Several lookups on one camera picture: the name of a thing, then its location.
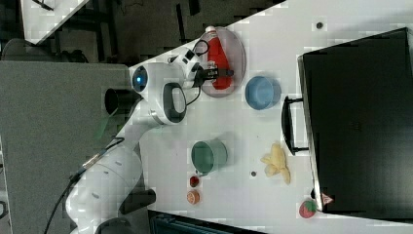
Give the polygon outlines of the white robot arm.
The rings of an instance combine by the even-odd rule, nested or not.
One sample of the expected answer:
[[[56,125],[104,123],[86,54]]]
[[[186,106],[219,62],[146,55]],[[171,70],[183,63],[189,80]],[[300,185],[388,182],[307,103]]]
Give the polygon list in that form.
[[[142,99],[135,103],[128,121],[111,143],[70,179],[65,201],[67,214],[75,224],[70,234],[100,234],[104,224],[118,217],[143,173],[134,149],[148,131],[183,121],[186,89],[233,75],[233,69],[213,60],[204,61],[189,48],[168,62],[138,66],[131,74],[131,87]]]

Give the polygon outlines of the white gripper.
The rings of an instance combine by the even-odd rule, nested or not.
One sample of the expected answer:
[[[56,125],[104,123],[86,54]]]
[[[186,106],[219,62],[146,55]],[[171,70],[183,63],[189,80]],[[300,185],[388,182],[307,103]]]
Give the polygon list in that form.
[[[183,87],[198,88],[204,83],[203,60],[191,49],[184,47],[176,56],[169,58],[169,63],[178,66],[183,72]],[[214,68],[207,72],[208,77],[231,77],[231,69]]]

